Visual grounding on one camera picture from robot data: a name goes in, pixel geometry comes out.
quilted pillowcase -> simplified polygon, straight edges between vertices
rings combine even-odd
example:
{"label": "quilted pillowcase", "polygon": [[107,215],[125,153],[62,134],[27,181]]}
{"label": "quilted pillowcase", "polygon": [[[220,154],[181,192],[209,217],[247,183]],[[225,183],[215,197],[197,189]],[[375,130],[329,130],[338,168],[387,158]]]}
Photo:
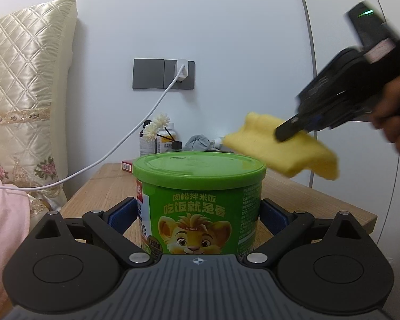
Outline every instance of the quilted pillowcase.
{"label": "quilted pillowcase", "polygon": [[[0,180],[19,187],[68,174],[65,100],[76,0],[55,0],[0,18]],[[31,215],[59,210],[61,186],[29,193]]]}

lion illustration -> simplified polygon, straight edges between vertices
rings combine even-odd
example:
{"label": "lion illustration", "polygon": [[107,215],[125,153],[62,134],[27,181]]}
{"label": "lion illustration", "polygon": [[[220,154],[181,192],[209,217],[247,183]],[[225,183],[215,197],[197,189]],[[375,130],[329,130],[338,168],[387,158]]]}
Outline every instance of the lion illustration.
{"label": "lion illustration", "polygon": [[171,254],[220,254],[231,236],[228,221],[212,223],[201,214],[187,213],[178,221],[162,216],[158,228]]}

gray switch panel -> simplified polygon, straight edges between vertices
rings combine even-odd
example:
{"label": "gray switch panel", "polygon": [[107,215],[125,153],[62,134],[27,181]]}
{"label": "gray switch panel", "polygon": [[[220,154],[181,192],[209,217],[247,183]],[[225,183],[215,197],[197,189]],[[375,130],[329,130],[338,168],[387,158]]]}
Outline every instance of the gray switch panel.
{"label": "gray switch panel", "polygon": [[[133,89],[165,89],[175,78],[176,60],[135,59],[133,61]],[[195,63],[188,62],[188,77],[173,85],[173,89],[194,89]]]}

small box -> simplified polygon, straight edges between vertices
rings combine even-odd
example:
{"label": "small box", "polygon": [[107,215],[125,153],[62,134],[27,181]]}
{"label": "small box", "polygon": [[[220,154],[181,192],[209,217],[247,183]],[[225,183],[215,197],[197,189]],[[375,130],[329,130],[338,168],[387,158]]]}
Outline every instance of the small box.
{"label": "small box", "polygon": [[124,160],[122,161],[122,170],[132,173],[132,167],[133,167],[133,160]]}

power adapter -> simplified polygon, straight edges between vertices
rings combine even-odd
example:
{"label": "power adapter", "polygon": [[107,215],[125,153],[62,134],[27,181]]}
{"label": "power adapter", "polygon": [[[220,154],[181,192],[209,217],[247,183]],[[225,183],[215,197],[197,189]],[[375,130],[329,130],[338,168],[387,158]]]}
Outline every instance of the power adapter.
{"label": "power adapter", "polygon": [[175,65],[175,77],[178,74],[181,66],[184,65],[182,72],[179,74],[177,82],[182,82],[185,78],[188,77],[188,60],[187,59],[178,59]]}

